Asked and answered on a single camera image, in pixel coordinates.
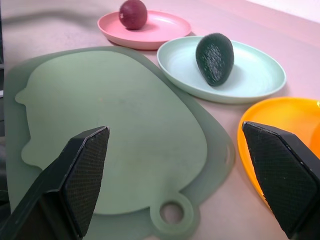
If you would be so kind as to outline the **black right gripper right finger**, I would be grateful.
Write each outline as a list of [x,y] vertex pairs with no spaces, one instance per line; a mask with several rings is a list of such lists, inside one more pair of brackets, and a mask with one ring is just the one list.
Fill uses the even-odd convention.
[[293,133],[245,121],[255,176],[290,240],[320,240],[320,159]]

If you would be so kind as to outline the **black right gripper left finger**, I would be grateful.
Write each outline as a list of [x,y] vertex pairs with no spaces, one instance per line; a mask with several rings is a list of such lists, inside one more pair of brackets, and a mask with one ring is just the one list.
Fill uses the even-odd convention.
[[82,240],[101,189],[110,130],[72,137],[0,229],[0,240]]

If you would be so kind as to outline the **orange plate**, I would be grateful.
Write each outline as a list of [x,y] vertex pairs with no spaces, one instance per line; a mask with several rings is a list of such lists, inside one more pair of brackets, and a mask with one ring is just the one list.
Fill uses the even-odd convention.
[[274,126],[295,134],[320,159],[320,100],[300,97],[275,97],[249,107],[237,128],[237,148],[245,172],[265,203],[257,181],[244,133],[243,122]]

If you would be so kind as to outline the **light green plate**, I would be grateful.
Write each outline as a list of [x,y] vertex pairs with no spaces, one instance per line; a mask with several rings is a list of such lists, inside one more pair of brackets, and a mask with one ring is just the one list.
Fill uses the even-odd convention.
[[164,43],[157,51],[158,65],[165,76],[181,90],[211,102],[249,104],[280,91],[287,82],[283,67],[268,54],[233,41],[234,66],[225,83],[210,86],[196,62],[201,36],[186,36]]

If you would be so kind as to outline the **pink plate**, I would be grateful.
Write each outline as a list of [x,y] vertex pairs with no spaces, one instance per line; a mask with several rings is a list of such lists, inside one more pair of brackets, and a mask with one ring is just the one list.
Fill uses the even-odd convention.
[[135,50],[153,51],[173,39],[188,36],[192,27],[185,19],[161,11],[149,10],[146,24],[139,30],[128,30],[119,20],[119,13],[102,16],[99,30],[112,43]]

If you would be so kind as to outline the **green cutting board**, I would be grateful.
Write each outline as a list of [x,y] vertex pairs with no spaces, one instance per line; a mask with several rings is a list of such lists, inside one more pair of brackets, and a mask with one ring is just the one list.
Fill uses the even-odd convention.
[[235,149],[220,123],[148,58],[124,47],[38,56],[4,80],[12,210],[68,141],[107,126],[101,187],[83,240],[187,240]]

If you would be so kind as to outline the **dark green avocado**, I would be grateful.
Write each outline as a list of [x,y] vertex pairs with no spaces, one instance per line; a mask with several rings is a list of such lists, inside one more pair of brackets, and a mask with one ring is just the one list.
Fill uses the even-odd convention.
[[211,87],[224,84],[234,66],[234,49],[231,40],[221,33],[204,36],[195,50],[200,73]]

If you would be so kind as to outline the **dark red round fruit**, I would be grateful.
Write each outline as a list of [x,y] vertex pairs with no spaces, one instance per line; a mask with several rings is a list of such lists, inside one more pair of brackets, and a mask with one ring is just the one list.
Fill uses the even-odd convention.
[[141,0],[126,0],[119,9],[119,20],[128,30],[139,30],[147,22],[148,11]]

